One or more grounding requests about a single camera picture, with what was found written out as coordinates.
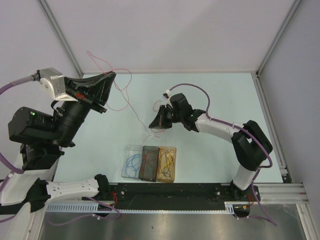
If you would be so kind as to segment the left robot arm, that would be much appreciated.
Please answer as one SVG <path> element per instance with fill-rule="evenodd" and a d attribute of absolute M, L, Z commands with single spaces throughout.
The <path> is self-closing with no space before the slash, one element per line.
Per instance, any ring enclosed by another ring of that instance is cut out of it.
<path fill-rule="evenodd" d="M 63 156 L 65 148 L 75 146 L 75 135 L 90 111 L 105 113 L 116 73 L 76 79 L 55 68 L 45 68 L 15 80 L 1 92 L 28 82 L 38 82 L 53 99 L 53 114 L 20 107 L 8 123 L 9 139 L 20 144 L 16 164 L 1 157 L 10 173 L 0 183 L 0 212 L 11 221 L 6 238 L 26 240 L 36 212 L 53 201 L 86 198 L 104 201 L 111 186 L 103 174 L 78 182 L 53 182 L 43 177 Z"/>

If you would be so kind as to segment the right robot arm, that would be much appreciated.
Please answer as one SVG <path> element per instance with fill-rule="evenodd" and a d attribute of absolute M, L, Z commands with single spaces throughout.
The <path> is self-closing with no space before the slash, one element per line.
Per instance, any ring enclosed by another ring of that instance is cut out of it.
<path fill-rule="evenodd" d="M 180 123 L 188 131 L 213 135 L 232 144 L 239 167 L 230 183 L 230 194 L 242 201 L 249 194 L 249 188 L 273 151 L 273 146 L 257 122 L 249 120 L 238 126 L 221 119 L 212 119 L 201 109 L 194 109 L 183 93 L 169 96 L 165 93 L 167 104 L 159 106 L 149 129 L 166 130 Z"/>

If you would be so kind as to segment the amber plastic bin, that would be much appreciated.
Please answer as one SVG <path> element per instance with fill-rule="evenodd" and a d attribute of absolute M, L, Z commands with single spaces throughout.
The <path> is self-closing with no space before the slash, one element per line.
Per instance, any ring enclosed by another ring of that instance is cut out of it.
<path fill-rule="evenodd" d="M 175 181 L 177 149 L 175 147 L 160 146 L 158 154 L 158 170 L 156 180 L 160 183 Z"/>

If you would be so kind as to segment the dark grey plastic bin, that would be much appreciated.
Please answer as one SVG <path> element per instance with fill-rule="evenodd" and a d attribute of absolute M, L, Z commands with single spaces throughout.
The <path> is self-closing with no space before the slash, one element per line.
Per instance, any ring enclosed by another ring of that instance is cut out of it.
<path fill-rule="evenodd" d="M 159 165 L 159 147 L 144 145 L 142 148 L 142 163 L 139 179 L 147 182 L 156 182 Z"/>

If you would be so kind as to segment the clear plastic bin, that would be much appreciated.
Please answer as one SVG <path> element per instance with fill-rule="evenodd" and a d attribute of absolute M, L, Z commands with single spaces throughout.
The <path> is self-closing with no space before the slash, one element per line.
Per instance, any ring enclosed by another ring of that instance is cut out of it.
<path fill-rule="evenodd" d="M 127 145 L 125 148 L 124 162 L 121 176 L 127 179 L 139 179 L 140 169 L 142 165 L 141 145 Z"/>

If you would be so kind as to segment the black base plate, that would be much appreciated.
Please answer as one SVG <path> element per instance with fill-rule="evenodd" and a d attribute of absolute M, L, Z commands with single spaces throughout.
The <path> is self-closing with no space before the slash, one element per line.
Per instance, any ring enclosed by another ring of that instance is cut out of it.
<path fill-rule="evenodd" d="M 216 211 L 225 202 L 247 202 L 254 194 L 228 183 L 118 183 L 93 198 L 102 202 L 114 196 L 120 210 Z"/>

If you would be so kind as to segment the left aluminium corner post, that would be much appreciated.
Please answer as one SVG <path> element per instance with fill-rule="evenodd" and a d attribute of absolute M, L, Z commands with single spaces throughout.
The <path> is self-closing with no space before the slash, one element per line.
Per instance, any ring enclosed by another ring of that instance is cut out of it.
<path fill-rule="evenodd" d="M 65 36 L 65 34 L 63 33 L 54 13 L 51 10 L 50 5 L 48 4 L 48 2 L 46 0 L 36 0 L 36 2 L 38 3 L 41 11 L 43 12 L 44 17 L 46 18 L 46 20 L 48 21 L 54 35 L 56 36 L 60 46 L 62 47 L 66 57 L 68 58 L 69 62 L 72 65 L 72 68 L 75 70 L 76 74 L 79 77 L 82 77 L 84 75 L 80 64 L 78 62 L 78 60 L 75 57 L 75 54 Z"/>

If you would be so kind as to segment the aluminium corner post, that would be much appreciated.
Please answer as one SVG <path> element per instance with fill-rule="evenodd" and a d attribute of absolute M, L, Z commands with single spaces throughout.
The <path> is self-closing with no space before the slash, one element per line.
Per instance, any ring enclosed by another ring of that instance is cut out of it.
<path fill-rule="evenodd" d="M 259 67 L 257 68 L 255 74 L 259 77 L 262 72 L 264 71 L 267 63 L 269 62 L 270 58 L 272 57 L 274 51 L 276 50 L 277 46 L 279 45 L 280 41 L 282 40 L 286 30 L 290 26 L 295 14 L 298 12 L 301 4 L 304 0 L 294 0 L 286 13 L 284 20 L 282 21 L 278 31 L 276 32 L 275 37 L 273 38 L 271 45 L 269 46 L 265 56 L 263 57 Z"/>
<path fill-rule="evenodd" d="M 38 3 L 41 11 L 43 12 L 44 17 L 46 18 L 46 20 L 48 21 L 54 35 L 56 36 L 60 46 L 62 47 L 66 57 L 68 58 L 69 62 L 72 65 L 72 68 L 75 70 L 76 74 L 79 77 L 82 77 L 84 75 L 80 64 L 78 62 L 78 60 L 75 57 L 75 54 L 65 36 L 65 34 L 63 33 L 54 13 L 51 10 L 50 5 L 48 4 L 48 2 L 46 0 L 36 0 L 36 2 Z"/>

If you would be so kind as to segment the aluminium frame rail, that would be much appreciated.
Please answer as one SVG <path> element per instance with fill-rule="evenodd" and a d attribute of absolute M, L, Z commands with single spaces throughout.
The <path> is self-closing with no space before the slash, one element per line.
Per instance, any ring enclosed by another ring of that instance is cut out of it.
<path fill-rule="evenodd" d="M 255 183 L 262 204 L 308 204 L 302 183 Z"/>

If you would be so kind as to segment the right aluminium corner post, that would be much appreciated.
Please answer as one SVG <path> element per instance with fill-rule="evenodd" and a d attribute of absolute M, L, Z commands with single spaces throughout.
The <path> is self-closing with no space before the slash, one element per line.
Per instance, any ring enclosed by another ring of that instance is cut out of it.
<path fill-rule="evenodd" d="M 270 58 L 272 57 L 274 51 L 276 50 L 277 46 L 279 45 L 280 41 L 282 40 L 286 30 L 290 26 L 295 14 L 298 12 L 301 4 L 304 0 L 294 0 L 286 13 L 284 20 L 282 21 L 278 31 L 276 32 L 275 37 L 273 38 L 271 45 L 269 46 L 265 56 L 263 57 L 259 67 L 257 68 L 255 74 L 259 77 L 262 72 L 264 71 L 267 63 L 269 62 Z"/>

